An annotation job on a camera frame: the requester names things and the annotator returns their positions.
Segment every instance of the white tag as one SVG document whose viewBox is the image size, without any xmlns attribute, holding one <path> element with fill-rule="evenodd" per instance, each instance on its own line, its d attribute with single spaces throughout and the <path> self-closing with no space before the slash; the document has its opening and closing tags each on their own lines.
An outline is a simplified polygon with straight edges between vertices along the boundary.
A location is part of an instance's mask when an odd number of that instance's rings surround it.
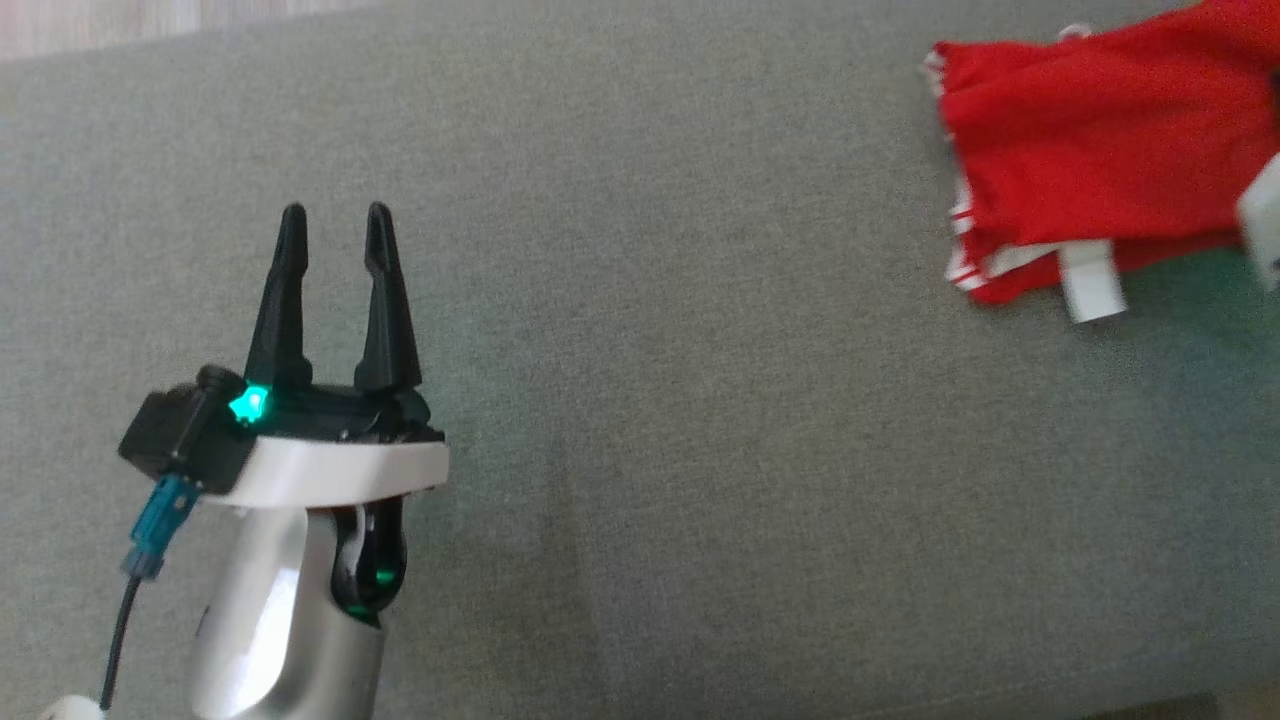
<svg viewBox="0 0 1280 720">
<path fill-rule="evenodd" d="M 1088 323 L 1128 309 L 1110 240 L 1064 242 L 1057 263 L 1073 322 Z"/>
<path fill-rule="evenodd" d="M 1244 191 L 1235 210 L 1258 279 L 1270 292 L 1280 286 L 1280 155 Z"/>
</svg>

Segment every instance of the gray fabric surface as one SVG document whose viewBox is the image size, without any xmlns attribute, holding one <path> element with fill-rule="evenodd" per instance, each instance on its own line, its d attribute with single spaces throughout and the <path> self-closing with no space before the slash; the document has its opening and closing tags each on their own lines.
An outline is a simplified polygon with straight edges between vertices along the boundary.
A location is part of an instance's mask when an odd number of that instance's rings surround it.
<svg viewBox="0 0 1280 720">
<path fill-rule="evenodd" d="M 307 351 L 401 236 L 454 452 L 379 717 L 1071 717 L 1280 670 L 1280 306 L 1229 252 L 1070 327 L 942 281 L 916 63 L 1153 1 L 444 3 L 0 68 L 0 714 L 96 692 L 150 388 L 239 366 L 285 202 Z M 183 715 L 234 519 L 142 593 Z"/>
</svg>

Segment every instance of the wooden floor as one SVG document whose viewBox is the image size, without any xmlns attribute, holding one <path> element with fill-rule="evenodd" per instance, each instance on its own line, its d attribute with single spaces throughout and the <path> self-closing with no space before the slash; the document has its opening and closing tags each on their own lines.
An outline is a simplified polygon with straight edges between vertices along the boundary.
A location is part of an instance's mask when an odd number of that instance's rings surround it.
<svg viewBox="0 0 1280 720">
<path fill-rule="evenodd" d="M 0 60 L 374 4 L 376 0 L 0 0 Z"/>
<path fill-rule="evenodd" d="M 333 13 L 378 0 L 0 0 L 0 61 Z M 1280 720 L 1280 684 L 1194 696 L 1091 720 Z"/>
</svg>

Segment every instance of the red fabric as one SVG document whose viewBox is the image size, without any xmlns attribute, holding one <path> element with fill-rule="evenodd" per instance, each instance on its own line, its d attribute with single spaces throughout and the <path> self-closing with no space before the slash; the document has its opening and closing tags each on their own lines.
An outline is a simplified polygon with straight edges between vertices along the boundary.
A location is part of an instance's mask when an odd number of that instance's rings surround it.
<svg viewBox="0 0 1280 720">
<path fill-rule="evenodd" d="M 1112 238 L 1121 270 L 1238 242 L 1235 202 L 1280 154 L 1280 0 L 1206 0 L 1048 46 L 936 47 L 940 111 L 973 197 L 965 255 Z M 972 291 L 1056 284 L 1043 258 Z"/>
</svg>

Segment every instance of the green led light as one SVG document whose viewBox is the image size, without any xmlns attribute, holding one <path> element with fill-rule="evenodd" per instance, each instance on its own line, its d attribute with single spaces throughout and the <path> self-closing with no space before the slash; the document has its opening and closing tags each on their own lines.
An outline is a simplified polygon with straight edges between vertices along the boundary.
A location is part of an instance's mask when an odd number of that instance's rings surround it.
<svg viewBox="0 0 1280 720">
<path fill-rule="evenodd" d="M 266 414 L 266 396 L 271 391 L 262 386 L 250 386 L 244 395 L 230 401 L 232 413 L 242 423 L 256 423 Z"/>
</svg>

